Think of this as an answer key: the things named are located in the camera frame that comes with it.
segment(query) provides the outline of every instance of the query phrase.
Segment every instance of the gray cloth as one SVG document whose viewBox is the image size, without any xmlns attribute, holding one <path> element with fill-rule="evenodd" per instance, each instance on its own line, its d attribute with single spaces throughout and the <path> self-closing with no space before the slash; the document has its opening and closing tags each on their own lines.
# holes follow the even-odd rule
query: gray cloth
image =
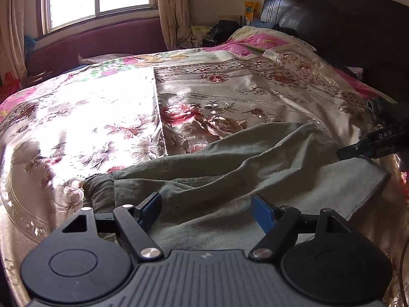
<svg viewBox="0 0 409 307">
<path fill-rule="evenodd" d="M 260 124 L 199 152 L 91 176 L 83 186 L 84 205 L 111 212 L 159 192 L 162 213 L 149 235 L 165 251 L 248 252 L 264 236 L 250 214 L 251 196 L 306 214 L 329 207 L 350 218 L 387 180 L 389 174 L 370 160 L 339 162 L 338 148 L 312 124 Z"/>
</svg>

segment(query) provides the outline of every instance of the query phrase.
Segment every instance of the curtain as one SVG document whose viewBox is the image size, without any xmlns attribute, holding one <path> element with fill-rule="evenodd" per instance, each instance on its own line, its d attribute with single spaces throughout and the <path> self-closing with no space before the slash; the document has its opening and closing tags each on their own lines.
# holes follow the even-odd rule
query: curtain
<svg viewBox="0 0 409 307">
<path fill-rule="evenodd" d="M 0 75 L 11 73 L 25 84 L 27 69 L 24 61 L 25 0 L 0 0 Z"/>
<path fill-rule="evenodd" d="M 169 50 L 189 47 L 189 0 L 158 0 L 160 23 L 166 47 Z"/>
</svg>

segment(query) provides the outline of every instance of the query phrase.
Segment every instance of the black plastic mount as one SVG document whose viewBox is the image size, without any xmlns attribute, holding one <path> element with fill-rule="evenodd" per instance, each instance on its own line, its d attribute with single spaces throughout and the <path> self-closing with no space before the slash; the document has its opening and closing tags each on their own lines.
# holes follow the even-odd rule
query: black plastic mount
<svg viewBox="0 0 409 307">
<path fill-rule="evenodd" d="M 249 257 L 173 250 L 163 259 L 146 234 L 162 207 L 159 194 L 113 214 L 83 208 L 23 261 L 30 306 L 358 306 L 382 299 L 392 277 L 388 258 L 338 213 L 304 215 L 253 201 L 268 232 Z M 123 248 L 98 231 L 116 233 Z M 294 246 L 300 233 L 315 237 Z"/>
</svg>

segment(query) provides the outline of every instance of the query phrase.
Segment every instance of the pink floral blanket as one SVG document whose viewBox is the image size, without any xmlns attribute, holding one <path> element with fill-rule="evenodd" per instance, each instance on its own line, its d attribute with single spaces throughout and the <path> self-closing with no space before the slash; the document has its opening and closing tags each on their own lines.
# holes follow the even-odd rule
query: pink floral blanket
<svg viewBox="0 0 409 307">
<path fill-rule="evenodd" d="M 21 261 L 81 207 L 87 176 L 195 152 L 262 123 L 314 124 L 349 145 L 371 130 L 366 99 L 377 94 L 306 43 L 246 26 L 219 47 L 119 58 L 9 97 L 0 105 L 0 248 L 15 300 L 28 302 Z M 391 257 L 385 299 L 398 306 L 405 201 L 394 163 L 383 166 L 392 182 L 353 222 Z"/>
</svg>

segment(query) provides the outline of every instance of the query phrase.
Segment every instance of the red fabric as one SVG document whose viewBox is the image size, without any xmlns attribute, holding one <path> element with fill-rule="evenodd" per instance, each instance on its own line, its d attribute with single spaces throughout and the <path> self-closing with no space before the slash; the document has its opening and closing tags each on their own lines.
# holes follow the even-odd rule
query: red fabric
<svg viewBox="0 0 409 307">
<path fill-rule="evenodd" d="M 167 51 L 159 18 L 136 19 L 64 38 L 31 55 L 28 76 L 43 71 L 59 75 L 78 66 L 83 58 L 110 54 L 148 54 Z"/>
<path fill-rule="evenodd" d="M 15 79 L 13 74 L 8 72 L 4 76 L 3 86 L 0 88 L 0 103 L 5 101 L 12 94 L 20 89 L 20 80 Z"/>
<path fill-rule="evenodd" d="M 365 99 L 374 99 L 378 94 L 371 90 L 365 83 L 349 76 L 347 73 L 344 73 L 342 70 L 334 68 L 334 70 L 340 75 L 348 84 L 355 89 L 358 94 Z"/>
</svg>

